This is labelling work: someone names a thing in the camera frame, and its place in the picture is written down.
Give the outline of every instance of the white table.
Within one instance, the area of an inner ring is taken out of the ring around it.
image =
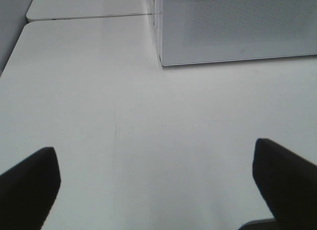
[[[0,78],[0,172],[55,147],[44,230],[238,229],[271,217],[252,178],[258,137],[317,163],[316,68],[162,69],[148,16],[34,22]]]
[[[33,0],[31,21],[148,14],[146,0]]]

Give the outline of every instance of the gray wall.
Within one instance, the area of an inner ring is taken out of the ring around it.
[[[27,20],[32,0],[0,0],[0,75]]]

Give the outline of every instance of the table surface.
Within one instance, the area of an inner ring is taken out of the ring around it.
[[[148,14],[146,0],[33,0],[31,21]]]
[[[153,38],[149,16],[22,32],[0,78],[0,173],[56,149],[44,230],[234,230],[271,217],[258,137],[317,163],[315,56],[162,68]]]

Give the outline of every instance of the white desk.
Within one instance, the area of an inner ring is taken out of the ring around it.
[[[33,0],[31,21],[148,14],[146,0]]]
[[[148,16],[33,22],[0,78],[0,172],[55,147],[44,230],[238,229],[271,217],[252,178],[258,137],[317,163],[316,68],[162,69]]]

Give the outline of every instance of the white box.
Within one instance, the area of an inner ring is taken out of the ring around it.
[[[152,1],[163,65],[317,54],[317,0]]]

